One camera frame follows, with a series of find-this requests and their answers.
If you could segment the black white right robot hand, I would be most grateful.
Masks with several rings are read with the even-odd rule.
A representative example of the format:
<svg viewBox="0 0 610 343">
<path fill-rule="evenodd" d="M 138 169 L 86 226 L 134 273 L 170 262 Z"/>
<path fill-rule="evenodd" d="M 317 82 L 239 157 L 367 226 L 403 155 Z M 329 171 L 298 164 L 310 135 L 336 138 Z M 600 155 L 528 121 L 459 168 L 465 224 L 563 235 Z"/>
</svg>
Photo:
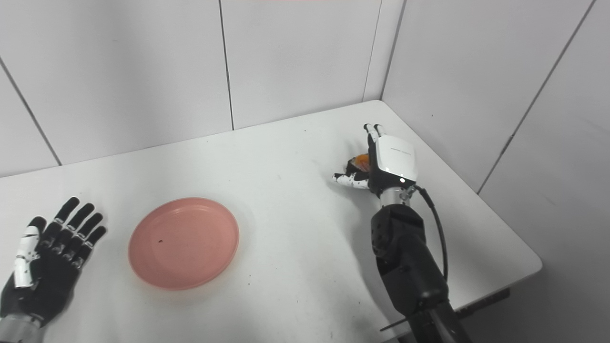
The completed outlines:
<svg viewBox="0 0 610 343">
<path fill-rule="evenodd" d="M 417 183 L 418 170 L 414 146 L 388 135 L 381 124 L 366 123 L 368 150 L 348 160 L 333 181 L 356 189 L 369 190 L 378 198 L 384 193 L 403 193 Z"/>
</svg>

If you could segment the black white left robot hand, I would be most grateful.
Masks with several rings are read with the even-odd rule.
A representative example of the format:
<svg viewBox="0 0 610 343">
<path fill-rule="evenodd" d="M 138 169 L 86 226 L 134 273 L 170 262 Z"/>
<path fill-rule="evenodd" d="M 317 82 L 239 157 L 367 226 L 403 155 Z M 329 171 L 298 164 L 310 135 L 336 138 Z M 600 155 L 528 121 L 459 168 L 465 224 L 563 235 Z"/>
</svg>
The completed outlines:
<svg viewBox="0 0 610 343">
<path fill-rule="evenodd" d="M 19 242 L 13 271 L 1 293 L 1 317 L 48 325 L 65 310 L 76 282 L 106 235 L 92 203 L 71 197 L 51 219 L 34 217 Z"/>
</svg>

